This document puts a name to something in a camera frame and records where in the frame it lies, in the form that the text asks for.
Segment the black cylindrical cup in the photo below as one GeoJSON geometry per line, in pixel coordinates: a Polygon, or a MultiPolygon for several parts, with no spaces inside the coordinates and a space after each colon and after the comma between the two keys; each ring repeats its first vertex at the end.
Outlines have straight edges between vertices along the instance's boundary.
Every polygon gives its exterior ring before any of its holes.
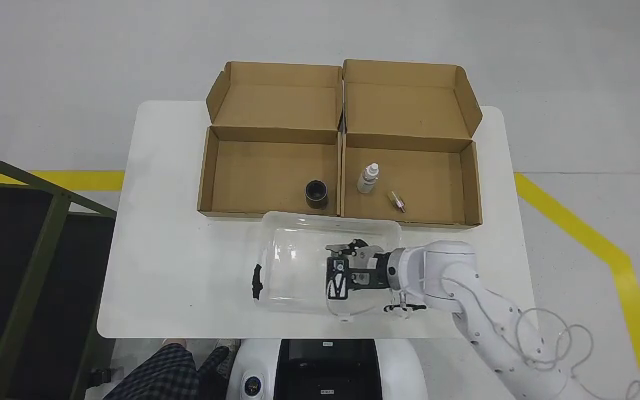
{"type": "Polygon", "coordinates": [[[304,189],[307,205],[315,209],[324,209],[329,203],[329,193],[327,185],[322,181],[311,181],[304,189]]]}

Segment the yellow stripe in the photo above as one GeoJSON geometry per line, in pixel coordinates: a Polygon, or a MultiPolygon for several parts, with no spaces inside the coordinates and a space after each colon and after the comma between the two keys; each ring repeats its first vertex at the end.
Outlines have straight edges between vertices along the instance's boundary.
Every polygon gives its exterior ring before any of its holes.
{"type": "MultiPolygon", "coordinates": [[[[68,190],[122,190],[124,171],[30,171],[32,174],[68,190]]],[[[0,175],[0,183],[22,184],[0,175]]]]}
{"type": "Polygon", "coordinates": [[[524,175],[516,173],[515,180],[520,197],[609,265],[640,366],[640,287],[631,258],[524,175]]]}

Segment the transparent plastic bin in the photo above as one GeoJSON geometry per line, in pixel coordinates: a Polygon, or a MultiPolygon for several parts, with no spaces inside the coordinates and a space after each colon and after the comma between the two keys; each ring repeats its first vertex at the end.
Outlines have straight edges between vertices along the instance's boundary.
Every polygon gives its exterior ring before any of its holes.
{"type": "Polygon", "coordinates": [[[392,251],[399,247],[400,233],[394,221],[268,212],[261,224],[258,264],[263,289],[256,303],[272,311],[333,314],[341,319],[382,310],[389,304],[388,290],[349,291],[347,300],[327,300],[330,252],[325,247],[362,239],[392,251]]]}

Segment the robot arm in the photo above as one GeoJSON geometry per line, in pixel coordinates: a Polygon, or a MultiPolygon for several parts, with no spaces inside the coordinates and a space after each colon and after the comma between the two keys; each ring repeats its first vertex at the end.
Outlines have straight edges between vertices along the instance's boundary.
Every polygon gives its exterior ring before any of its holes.
{"type": "Polygon", "coordinates": [[[511,301],[484,288],[473,248],[438,241],[390,253],[391,289],[453,313],[462,335],[516,399],[591,399],[511,301]]]}

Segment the open cardboard box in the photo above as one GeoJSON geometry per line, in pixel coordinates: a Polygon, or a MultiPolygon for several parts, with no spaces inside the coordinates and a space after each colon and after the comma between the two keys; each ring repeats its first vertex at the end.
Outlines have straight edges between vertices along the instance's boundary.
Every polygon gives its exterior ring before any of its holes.
{"type": "Polygon", "coordinates": [[[344,217],[416,224],[482,223],[475,143],[482,120],[464,69],[455,65],[346,60],[344,217]],[[373,191],[356,188],[377,162],[373,191]],[[393,207],[393,190],[406,213],[393,207]]]}
{"type": "Polygon", "coordinates": [[[207,108],[198,211],[338,215],[341,67],[229,62],[207,108]],[[324,210],[305,201],[314,179],[328,188],[324,210]]]}

